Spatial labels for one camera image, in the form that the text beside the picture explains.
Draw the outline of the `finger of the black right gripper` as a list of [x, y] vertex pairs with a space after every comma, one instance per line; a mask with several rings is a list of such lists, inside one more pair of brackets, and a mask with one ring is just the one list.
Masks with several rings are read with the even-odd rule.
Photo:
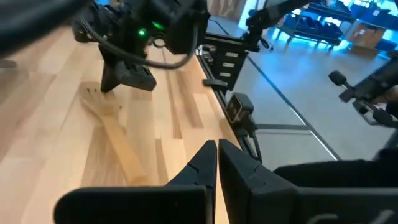
[[115, 72], [118, 82], [122, 85], [145, 91], [153, 91], [157, 85], [150, 70], [142, 65], [134, 64], [127, 67], [125, 63], [119, 63], [116, 65]]
[[116, 61], [105, 60], [100, 89], [103, 93], [110, 92], [120, 84], [116, 76]]

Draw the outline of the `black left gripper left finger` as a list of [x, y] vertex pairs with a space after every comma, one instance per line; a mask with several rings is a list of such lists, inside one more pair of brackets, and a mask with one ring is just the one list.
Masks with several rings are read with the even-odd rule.
[[217, 146], [208, 140], [168, 183], [154, 187], [88, 187], [61, 197], [56, 224], [214, 223]]

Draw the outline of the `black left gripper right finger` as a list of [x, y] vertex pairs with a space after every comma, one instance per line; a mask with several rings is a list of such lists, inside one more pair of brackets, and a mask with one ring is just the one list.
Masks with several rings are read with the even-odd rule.
[[218, 159], [230, 223], [397, 223], [396, 188], [298, 187], [227, 139]]

